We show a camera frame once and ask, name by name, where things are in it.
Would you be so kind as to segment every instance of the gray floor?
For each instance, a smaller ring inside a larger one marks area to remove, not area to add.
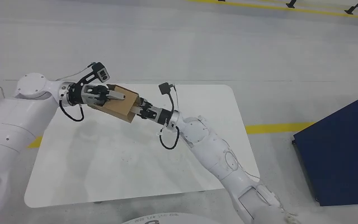
[[[26,73],[55,79],[101,61],[112,82],[227,84],[245,125],[311,122],[357,99],[356,23],[169,0],[2,1],[0,85],[9,96]],[[263,182],[289,211],[358,223],[358,206],[317,205],[292,135],[249,136]],[[36,154],[18,157],[0,223],[122,223],[160,212],[240,223],[225,190],[29,208],[23,195]]]

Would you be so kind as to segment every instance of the brown box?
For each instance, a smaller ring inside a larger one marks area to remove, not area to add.
[[[103,106],[91,105],[90,107],[131,123],[135,113],[131,112],[130,109],[140,103],[138,93],[117,85],[107,84],[107,86],[110,90],[124,94],[124,100],[111,99]]]

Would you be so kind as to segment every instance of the yellow stripe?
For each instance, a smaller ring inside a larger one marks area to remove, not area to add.
[[[42,140],[42,136],[37,137],[31,144],[29,144],[28,148],[39,148]]]
[[[267,10],[294,11],[294,12],[304,12],[304,13],[320,14],[320,15],[327,15],[327,16],[342,16],[342,17],[358,18],[358,15],[349,15],[346,13],[326,12],[326,11],[318,11],[318,10],[307,10],[307,9],[303,9],[303,8],[264,6],[264,5],[260,5],[260,4],[249,4],[249,3],[238,3],[238,2],[219,2],[217,0],[188,0],[188,1],[189,2],[213,3],[213,4],[226,4],[229,6],[241,6],[241,7],[250,7],[250,8],[263,8],[263,9],[267,9]]]
[[[290,1],[277,1],[277,0],[257,0],[259,2],[270,2],[270,3],[279,3],[279,4],[286,4]],[[329,8],[333,10],[346,10],[350,8],[350,6],[347,6],[346,8],[338,7],[338,6],[325,6],[323,4],[307,4],[307,3],[299,3],[296,2],[295,6],[304,6],[304,7],[312,7],[312,8]]]
[[[278,132],[299,132],[308,126],[311,126],[314,122],[304,123],[287,123],[287,124],[259,124],[245,126],[247,134],[267,134]],[[39,148],[43,137],[37,137],[28,148]]]

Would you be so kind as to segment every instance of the white table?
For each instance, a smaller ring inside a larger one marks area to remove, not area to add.
[[[119,84],[154,106],[170,109],[158,85]],[[260,176],[233,91],[226,85],[177,85],[184,116],[203,115],[251,174]],[[77,106],[66,108],[80,117]],[[84,121],[60,110],[39,149],[25,193],[32,208],[223,188],[181,140],[166,150],[161,125],[135,117],[131,124],[84,106]],[[175,135],[164,132],[172,145]]]

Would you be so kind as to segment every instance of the blue panel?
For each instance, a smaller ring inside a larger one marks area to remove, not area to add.
[[[358,204],[358,101],[294,137],[319,204]]]

